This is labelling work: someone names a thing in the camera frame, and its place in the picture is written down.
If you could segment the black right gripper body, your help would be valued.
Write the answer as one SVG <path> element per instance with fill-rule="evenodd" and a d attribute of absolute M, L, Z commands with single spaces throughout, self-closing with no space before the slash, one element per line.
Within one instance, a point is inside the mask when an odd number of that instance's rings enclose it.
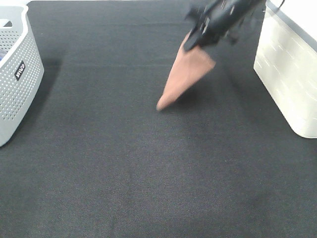
<path fill-rule="evenodd" d="M 246 15 L 261 3 L 261 0 L 213 0 L 205 6 L 192 6 L 185 18 L 194 22 L 193 28 L 200 28 L 201 46 L 216 45 L 221 39 L 234 45 L 238 36 L 232 28 L 241 26 Z"/>

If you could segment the right gripper black finger holding towel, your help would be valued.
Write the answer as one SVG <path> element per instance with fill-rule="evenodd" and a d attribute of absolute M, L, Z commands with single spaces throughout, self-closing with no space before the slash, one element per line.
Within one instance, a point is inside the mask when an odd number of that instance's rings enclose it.
<path fill-rule="evenodd" d="M 184 51 L 188 52 L 195 47 L 201 47 L 201 39 L 202 34 L 200 28 L 194 27 L 188 35 L 186 42 L 184 43 Z"/>

